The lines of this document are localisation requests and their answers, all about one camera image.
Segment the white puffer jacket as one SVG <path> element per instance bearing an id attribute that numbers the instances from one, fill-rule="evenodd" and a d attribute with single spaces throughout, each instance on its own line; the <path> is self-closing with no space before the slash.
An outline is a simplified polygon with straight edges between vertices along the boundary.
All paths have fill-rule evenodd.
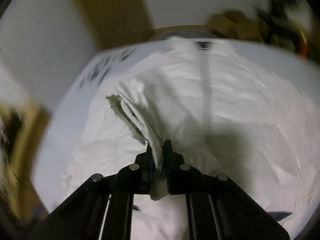
<path id="1" fill-rule="evenodd" d="M 319 66 L 229 41 L 205 52 L 175 37 L 99 85 L 63 177 L 65 197 L 91 174 L 117 173 L 151 146 L 163 166 L 171 140 L 185 162 L 227 174 L 266 211 L 287 211 L 296 238 L 319 201 Z"/>

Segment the brown wooden door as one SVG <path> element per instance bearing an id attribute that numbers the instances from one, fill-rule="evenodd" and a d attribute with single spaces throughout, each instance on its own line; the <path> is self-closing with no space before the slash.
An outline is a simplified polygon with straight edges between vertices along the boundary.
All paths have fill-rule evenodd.
<path id="1" fill-rule="evenodd" d="M 143 0 L 76 0 L 105 49 L 146 42 L 153 26 Z"/>

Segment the open cardboard box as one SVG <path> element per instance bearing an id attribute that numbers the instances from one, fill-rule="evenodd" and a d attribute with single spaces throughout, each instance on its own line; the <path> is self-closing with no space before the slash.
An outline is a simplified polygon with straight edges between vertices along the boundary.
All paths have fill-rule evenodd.
<path id="1" fill-rule="evenodd" d="M 213 15 L 206 24 L 212 34 L 220 38 L 262 42 L 257 21 L 249 19 L 242 11 L 227 10 Z"/>

